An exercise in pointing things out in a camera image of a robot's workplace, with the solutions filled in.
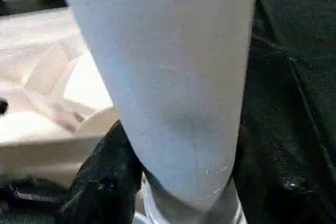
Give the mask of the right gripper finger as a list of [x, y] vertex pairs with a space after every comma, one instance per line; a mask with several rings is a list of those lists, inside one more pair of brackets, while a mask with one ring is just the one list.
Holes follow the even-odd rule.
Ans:
[[132, 223], [142, 164], [117, 120], [78, 170], [60, 223]]

